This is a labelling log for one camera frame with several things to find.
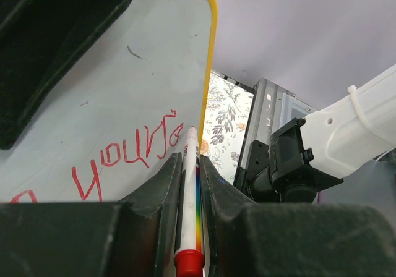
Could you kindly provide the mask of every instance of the red marker cap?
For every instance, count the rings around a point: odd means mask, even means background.
[[[174,257],[176,277],[202,277],[205,266],[205,257],[195,249],[180,251]]]

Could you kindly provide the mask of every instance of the red letter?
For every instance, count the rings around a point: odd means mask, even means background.
[[[126,152],[126,140],[123,140],[123,150],[124,150],[124,161],[128,164],[135,163],[136,161],[141,160],[143,164],[149,168],[149,164],[146,163],[146,161],[140,156],[140,132],[139,129],[136,129],[136,159],[129,161],[127,157],[127,152]]]
[[[10,203],[18,203],[19,199],[21,198],[21,196],[28,194],[30,199],[32,200],[33,203],[37,203],[37,198],[35,193],[32,190],[25,190],[23,192],[21,192],[20,194],[17,194],[15,197],[12,198],[12,200],[10,201]]]
[[[98,175],[97,164],[96,164],[95,160],[91,160],[91,169],[92,169],[92,173],[93,173],[93,179],[92,179],[91,186],[87,190],[87,193],[84,193],[84,191],[82,190],[81,183],[79,181],[79,178],[77,177],[77,171],[75,170],[75,167],[72,168],[73,180],[74,180],[75,186],[77,186],[77,190],[79,191],[81,200],[83,200],[83,201],[85,201],[88,198],[88,196],[90,195],[90,193],[93,189],[93,186],[96,184],[97,189],[98,189],[99,202],[101,202],[101,187],[100,187],[100,180],[99,180],[99,175]]]
[[[165,122],[165,119],[168,118],[168,117],[171,117],[171,118],[175,118],[176,117],[176,110],[171,109],[171,112],[173,114],[166,114],[166,115],[163,116],[160,125],[152,132],[152,134],[150,136],[150,140],[149,140],[150,129],[147,126],[144,126],[146,128],[146,158],[148,158],[149,155],[150,155],[150,150],[151,150],[151,145],[153,143],[154,134],[158,132],[160,127],[163,127],[164,153],[163,153],[162,156],[157,155],[157,158],[162,160],[166,156],[167,142],[166,142],[166,122]]]
[[[112,146],[115,146],[117,148],[117,159],[116,161],[111,163],[111,155],[110,155],[110,148]],[[118,163],[121,159],[121,150],[119,149],[119,145],[117,143],[112,143],[107,145],[106,147],[106,157],[107,157],[107,162],[105,162],[105,155],[103,154],[103,150],[100,151],[100,158],[101,158],[101,164],[106,167],[112,167],[116,163]]]
[[[171,145],[172,147],[176,146],[176,144],[179,142],[179,134],[180,134],[180,131],[183,130],[183,127],[184,127],[184,124],[181,123],[180,125],[178,125],[177,128],[175,128],[175,130],[169,136],[169,145]],[[176,142],[175,143],[172,143],[172,137],[173,136],[176,136]]]

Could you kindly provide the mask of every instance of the floral tablecloth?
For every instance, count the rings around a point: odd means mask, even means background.
[[[216,74],[210,76],[200,152],[233,183],[253,94]]]

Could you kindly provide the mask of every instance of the white wall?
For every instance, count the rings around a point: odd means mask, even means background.
[[[396,64],[396,0],[217,0],[213,68],[316,108]]]

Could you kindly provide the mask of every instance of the marker pen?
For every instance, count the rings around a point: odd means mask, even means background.
[[[187,132],[180,178],[178,223],[174,246],[177,277],[202,277],[205,265],[202,233],[202,207],[199,180],[199,146],[197,130]]]

